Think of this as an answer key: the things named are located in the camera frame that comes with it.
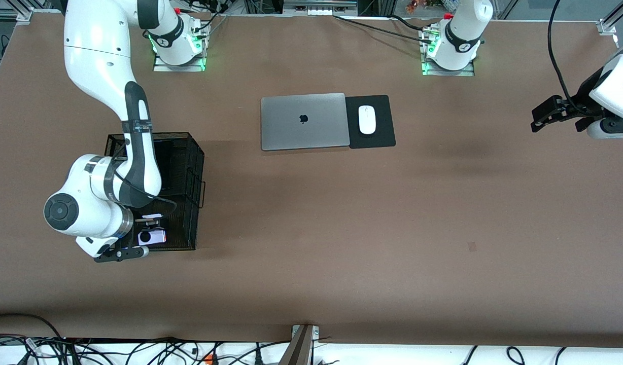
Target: table surface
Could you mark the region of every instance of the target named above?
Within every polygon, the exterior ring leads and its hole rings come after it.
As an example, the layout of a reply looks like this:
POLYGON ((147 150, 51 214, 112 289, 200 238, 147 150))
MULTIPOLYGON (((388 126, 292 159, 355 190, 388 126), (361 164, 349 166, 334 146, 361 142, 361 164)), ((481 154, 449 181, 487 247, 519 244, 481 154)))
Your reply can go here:
MULTIPOLYGON (((198 250, 109 264, 42 215, 74 159, 120 131, 66 76, 62 28, 36 14, 0 69, 0 312, 69 337, 267 341, 313 322, 337 342, 623 346, 623 140, 530 132, 561 92, 546 23, 490 23, 460 78, 330 17, 232 17, 198 74, 152 72, 134 31, 154 129, 196 138, 207 190, 198 250), (397 145, 260 151, 261 97, 330 92, 388 95, 397 145)), ((593 23, 553 32, 572 91, 615 51, 593 23)))

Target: computer mouse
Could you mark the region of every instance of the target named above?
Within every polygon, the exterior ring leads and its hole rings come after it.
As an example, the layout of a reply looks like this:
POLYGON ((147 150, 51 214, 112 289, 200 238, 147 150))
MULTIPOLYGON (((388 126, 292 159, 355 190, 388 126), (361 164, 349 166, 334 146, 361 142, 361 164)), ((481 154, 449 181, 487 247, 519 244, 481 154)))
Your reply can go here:
POLYGON ((363 134, 373 134, 376 129, 374 108, 369 105, 359 106, 359 131, 363 134))

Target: mouse pad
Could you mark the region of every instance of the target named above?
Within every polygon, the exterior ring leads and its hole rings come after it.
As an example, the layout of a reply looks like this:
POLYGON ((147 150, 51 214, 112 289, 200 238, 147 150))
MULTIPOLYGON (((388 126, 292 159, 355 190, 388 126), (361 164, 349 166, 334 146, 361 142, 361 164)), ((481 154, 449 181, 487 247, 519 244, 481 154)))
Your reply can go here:
POLYGON ((351 96, 345 98, 350 131, 350 148, 391 147, 395 145, 393 116, 388 95, 351 96), (363 134, 359 130, 359 106, 374 108, 376 129, 373 134, 363 134))

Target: closed silver laptop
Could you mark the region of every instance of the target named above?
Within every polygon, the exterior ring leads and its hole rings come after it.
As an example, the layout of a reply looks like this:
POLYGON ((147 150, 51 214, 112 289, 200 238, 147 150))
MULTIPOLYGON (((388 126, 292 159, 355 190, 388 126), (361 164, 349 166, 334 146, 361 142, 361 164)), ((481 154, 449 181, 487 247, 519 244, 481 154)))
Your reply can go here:
POLYGON ((350 145, 343 93, 262 98, 262 150, 350 145))

